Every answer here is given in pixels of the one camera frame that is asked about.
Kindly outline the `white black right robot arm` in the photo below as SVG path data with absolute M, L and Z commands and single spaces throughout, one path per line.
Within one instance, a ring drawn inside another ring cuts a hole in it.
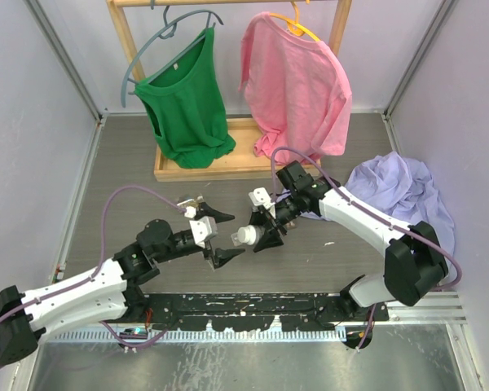
M 370 306 L 381 302 L 414 306 L 447 277 L 447 256 L 429 223 L 411 225 L 389 217 L 336 182 L 313 178 L 297 161 L 276 175 L 288 194 L 273 201 L 263 187 L 251 191 L 249 224 L 235 233 L 234 240 L 256 253 L 279 247 L 287 225 L 304 213 L 314 213 L 356 234 L 383 256 L 384 269 L 378 275 L 361 275 L 341 290 L 341 311 L 349 320 L 362 319 Z

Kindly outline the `white capped pill bottle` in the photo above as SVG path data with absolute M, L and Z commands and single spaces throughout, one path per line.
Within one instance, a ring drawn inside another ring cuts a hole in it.
M 264 234 L 264 229 L 260 226 L 242 226 L 236 233 L 236 238 L 241 244 L 248 246 L 256 245 Z

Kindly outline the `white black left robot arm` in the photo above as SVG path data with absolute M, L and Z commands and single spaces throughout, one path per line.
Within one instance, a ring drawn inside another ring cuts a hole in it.
M 173 232 L 162 219 L 148 222 L 132 244 L 94 269 L 63 282 L 20 292 L 0 291 L 0 369 L 28 357 L 52 336 L 88 323 L 137 323 L 147 313 L 141 285 L 160 273 L 158 264 L 202 253 L 214 269 L 240 255 L 213 248 L 217 225 L 234 220 L 201 202 L 185 211 L 189 227 Z

